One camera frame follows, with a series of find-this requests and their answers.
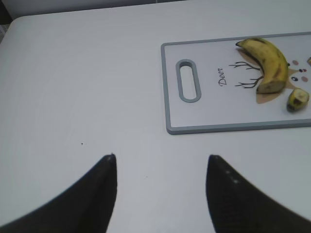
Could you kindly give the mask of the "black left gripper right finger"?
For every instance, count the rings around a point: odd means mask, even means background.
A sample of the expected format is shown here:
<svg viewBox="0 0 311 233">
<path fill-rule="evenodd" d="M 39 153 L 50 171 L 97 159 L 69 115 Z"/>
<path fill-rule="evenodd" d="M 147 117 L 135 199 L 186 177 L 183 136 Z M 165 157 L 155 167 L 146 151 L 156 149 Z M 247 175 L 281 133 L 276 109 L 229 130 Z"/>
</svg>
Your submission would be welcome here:
<svg viewBox="0 0 311 233">
<path fill-rule="evenodd" d="M 251 184 L 219 155 L 207 163 L 206 197 L 217 233 L 309 233 L 310 220 Z"/>
</svg>

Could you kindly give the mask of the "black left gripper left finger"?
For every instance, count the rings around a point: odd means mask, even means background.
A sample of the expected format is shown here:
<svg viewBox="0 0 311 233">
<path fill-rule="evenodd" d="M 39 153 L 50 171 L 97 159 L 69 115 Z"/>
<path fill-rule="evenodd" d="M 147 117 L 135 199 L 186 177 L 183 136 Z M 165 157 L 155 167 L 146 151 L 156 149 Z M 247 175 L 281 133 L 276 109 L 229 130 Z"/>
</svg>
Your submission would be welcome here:
<svg viewBox="0 0 311 233">
<path fill-rule="evenodd" d="M 117 160 L 103 156 L 81 179 L 38 209 L 2 225 L 2 233 L 104 233 L 117 196 Z"/>
</svg>

